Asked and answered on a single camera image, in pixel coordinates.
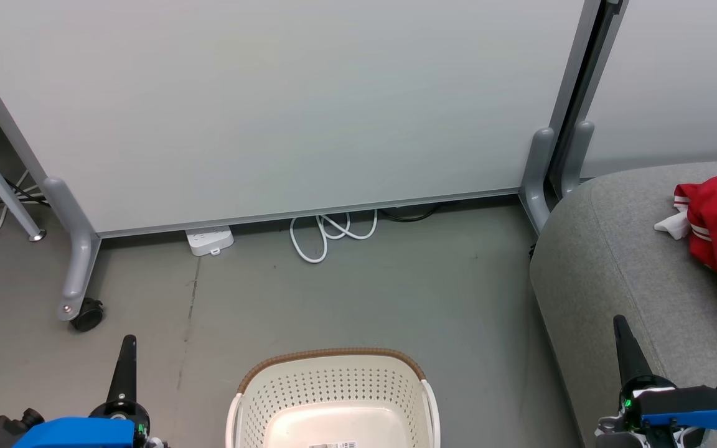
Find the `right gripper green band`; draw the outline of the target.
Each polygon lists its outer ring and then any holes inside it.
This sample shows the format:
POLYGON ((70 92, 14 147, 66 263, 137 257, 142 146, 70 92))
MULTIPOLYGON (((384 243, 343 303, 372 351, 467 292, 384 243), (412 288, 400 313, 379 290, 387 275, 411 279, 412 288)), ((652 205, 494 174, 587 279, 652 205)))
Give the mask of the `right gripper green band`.
POLYGON ((623 315, 614 317, 614 338, 621 381, 617 415, 603 417, 595 431, 596 447, 683 447, 685 429, 672 423, 644 422, 635 400, 644 393, 672 391, 677 386, 653 375, 643 351, 623 315))

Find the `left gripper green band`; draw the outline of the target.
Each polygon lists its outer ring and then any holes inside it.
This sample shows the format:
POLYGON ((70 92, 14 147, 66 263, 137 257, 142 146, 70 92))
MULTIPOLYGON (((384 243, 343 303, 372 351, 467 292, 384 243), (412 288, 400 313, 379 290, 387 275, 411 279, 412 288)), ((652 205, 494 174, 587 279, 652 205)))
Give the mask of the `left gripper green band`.
POLYGON ((89 417, 121 419, 134 423, 132 447, 145 447, 150 437, 151 420, 148 412, 137 403, 137 341, 125 335, 121 343, 116 368, 107 394, 107 403, 97 406, 89 417))

